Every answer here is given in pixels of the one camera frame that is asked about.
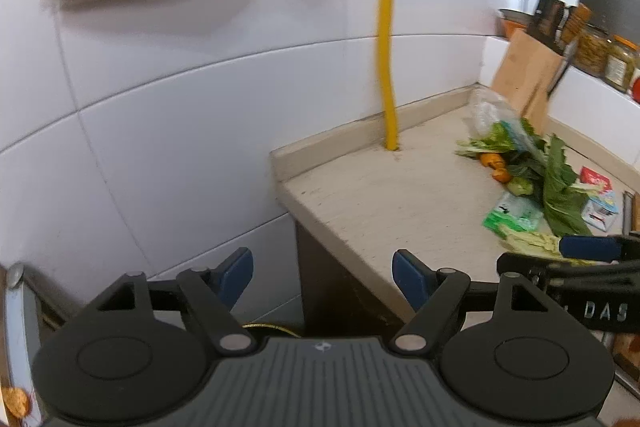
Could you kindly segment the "red tomato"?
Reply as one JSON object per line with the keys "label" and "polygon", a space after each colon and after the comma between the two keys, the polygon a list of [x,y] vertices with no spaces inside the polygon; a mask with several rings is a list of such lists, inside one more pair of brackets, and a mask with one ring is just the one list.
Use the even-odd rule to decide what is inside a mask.
{"label": "red tomato", "polygon": [[638,76],[634,80],[634,84],[631,88],[631,98],[638,104],[640,104],[640,77]]}

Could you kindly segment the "green plastic wrapper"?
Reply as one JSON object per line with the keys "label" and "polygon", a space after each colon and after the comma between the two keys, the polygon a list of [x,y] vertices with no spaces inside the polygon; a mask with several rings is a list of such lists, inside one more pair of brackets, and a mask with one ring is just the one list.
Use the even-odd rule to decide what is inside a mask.
{"label": "green plastic wrapper", "polygon": [[536,202],[527,197],[506,192],[487,213],[483,225],[486,229],[503,237],[504,233],[501,231],[503,225],[517,232],[535,232],[542,217],[544,215]]}

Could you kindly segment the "large dark green leaf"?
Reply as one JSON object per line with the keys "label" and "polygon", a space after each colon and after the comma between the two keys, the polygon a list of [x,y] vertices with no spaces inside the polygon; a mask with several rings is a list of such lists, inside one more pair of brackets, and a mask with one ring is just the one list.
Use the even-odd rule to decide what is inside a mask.
{"label": "large dark green leaf", "polygon": [[555,236],[591,236],[582,219],[582,210],[588,196],[574,187],[578,176],[566,162],[564,146],[565,143],[560,138],[555,134],[551,135],[542,187],[544,219]]}

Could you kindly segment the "orange lid glass jar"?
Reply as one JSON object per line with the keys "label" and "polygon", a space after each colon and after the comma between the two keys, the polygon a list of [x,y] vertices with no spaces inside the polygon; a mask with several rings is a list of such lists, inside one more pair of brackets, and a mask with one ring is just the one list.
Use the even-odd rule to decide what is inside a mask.
{"label": "orange lid glass jar", "polygon": [[638,51],[635,43],[614,35],[608,46],[603,80],[617,91],[626,92],[634,77]]}

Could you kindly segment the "wooden cutting board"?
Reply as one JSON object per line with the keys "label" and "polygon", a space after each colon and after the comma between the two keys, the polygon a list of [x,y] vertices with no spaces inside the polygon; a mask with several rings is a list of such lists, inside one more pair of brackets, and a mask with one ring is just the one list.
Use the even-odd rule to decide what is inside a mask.
{"label": "wooden cutting board", "polygon": [[[639,238],[639,194],[624,194],[625,214],[623,219],[623,233],[633,239]],[[629,317],[614,339],[613,355],[618,366],[639,384],[639,270],[631,272],[632,291],[634,298],[628,309]]]}

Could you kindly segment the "orange peel pieces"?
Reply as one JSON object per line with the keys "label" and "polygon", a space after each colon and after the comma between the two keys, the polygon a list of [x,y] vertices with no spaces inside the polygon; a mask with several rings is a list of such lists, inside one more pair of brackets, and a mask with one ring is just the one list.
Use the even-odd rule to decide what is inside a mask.
{"label": "orange peel pieces", "polygon": [[492,179],[501,184],[508,184],[512,180],[512,174],[506,168],[506,162],[497,153],[483,153],[478,156],[480,163],[491,170]]}

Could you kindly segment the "pale cabbage leaf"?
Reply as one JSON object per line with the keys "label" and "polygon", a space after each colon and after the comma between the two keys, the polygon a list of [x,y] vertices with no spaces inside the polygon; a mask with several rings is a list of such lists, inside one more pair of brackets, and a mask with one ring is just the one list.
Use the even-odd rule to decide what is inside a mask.
{"label": "pale cabbage leaf", "polygon": [[597,261],[565,257],[560,251],[560,239],[546,233],[515,231],[501,227],[502,243],[509,253],[567,262],[570,265],[596,265]]}

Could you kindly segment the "wooden knife block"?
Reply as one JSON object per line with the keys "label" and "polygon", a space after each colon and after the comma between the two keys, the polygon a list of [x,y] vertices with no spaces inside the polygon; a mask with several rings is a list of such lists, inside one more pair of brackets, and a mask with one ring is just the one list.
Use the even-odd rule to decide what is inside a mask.
{"label": "wooden knife block", "polygon": [[501,95],[520,117],[541,134],[548,119],[548,89],[563,57],[530,36],[514,31],[490,89]]}

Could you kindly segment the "gold rimmed trash bin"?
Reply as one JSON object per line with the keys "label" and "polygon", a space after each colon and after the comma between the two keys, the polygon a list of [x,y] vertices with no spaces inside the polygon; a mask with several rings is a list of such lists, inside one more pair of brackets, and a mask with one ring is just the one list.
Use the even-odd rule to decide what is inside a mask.
{"label": "gold rimmed trash bin", "polygon": [[299,335],[285,326],[269,323],[248,323],[243,325],[243,329],[250,333],[256,341],[267,338],[299,338]]}

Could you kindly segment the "yellow vertical pipe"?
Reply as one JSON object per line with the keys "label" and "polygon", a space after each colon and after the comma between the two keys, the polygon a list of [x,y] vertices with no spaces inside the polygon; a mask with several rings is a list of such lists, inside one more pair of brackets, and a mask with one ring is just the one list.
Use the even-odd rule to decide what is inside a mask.
{"label": "yellow vertical pipe", "polygon": [[399,130],[392,79],[392,35],[394,0],[378,0],[376,72],[380,86],[386,150],[398,150]]}

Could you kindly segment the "wooden handled knife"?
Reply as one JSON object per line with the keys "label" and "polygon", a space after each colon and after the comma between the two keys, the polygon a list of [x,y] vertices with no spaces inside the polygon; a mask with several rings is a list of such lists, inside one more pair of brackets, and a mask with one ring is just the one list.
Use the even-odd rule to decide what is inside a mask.
{"label": "wooden handled knife", "polygon": [[571,44],[582,32],[591,17],[591,10],[587,5],[579,3],[577,6],[570,8],[570,14],[562,27],[559,47],[564,50]]}

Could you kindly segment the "clear plastic bag with vegetables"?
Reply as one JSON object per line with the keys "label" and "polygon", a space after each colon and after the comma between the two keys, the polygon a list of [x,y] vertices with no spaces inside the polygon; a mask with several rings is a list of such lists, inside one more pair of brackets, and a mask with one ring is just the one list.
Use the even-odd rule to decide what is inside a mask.
{"label": "clear plastic bag with vegetables", "polygon": [[529,153],[543,164],[546,162],[546,140],[503,96],[486,87],[476,87],[470,95],[469,108],[477,139],[509,152]]}

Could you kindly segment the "red blue small carton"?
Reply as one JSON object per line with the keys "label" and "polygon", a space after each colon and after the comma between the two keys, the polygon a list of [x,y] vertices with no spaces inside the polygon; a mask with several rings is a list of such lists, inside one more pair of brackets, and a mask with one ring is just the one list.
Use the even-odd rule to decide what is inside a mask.
{"label": "red blue small carton", "polygon": [[611,180],[588,167],[582,167],[580,182],[597,186],[597,192],[591,193],[582,210],[582,220],[590,227],[602,232],[610,231],[618,216],[618,207]]}

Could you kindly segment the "black handled knife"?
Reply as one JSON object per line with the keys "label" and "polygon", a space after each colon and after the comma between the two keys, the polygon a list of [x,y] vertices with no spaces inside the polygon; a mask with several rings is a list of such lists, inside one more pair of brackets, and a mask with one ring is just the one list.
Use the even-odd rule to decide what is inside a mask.
{"label": "black handled knife", "polygon": [[529,25],[527,28],[527,32],[529,35],[537,35],[539,32],[539,26],[544,20],[544,16],[548,12],[548,7],[550,6],[550,2],[552,0],[538,0],[536,9],[532,14],[532,18],[529,21]]}

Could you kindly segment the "glass jar of pickles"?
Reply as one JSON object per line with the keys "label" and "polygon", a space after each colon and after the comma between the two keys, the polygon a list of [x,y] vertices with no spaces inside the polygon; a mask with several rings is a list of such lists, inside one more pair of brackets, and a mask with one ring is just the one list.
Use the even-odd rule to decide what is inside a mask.
{"label": "glass jar of pickles", "polygon": [[574,55],[574,65],[593,77],[602,75],[610,38],[608,32],[593,24],[588,24],[580,34]]}

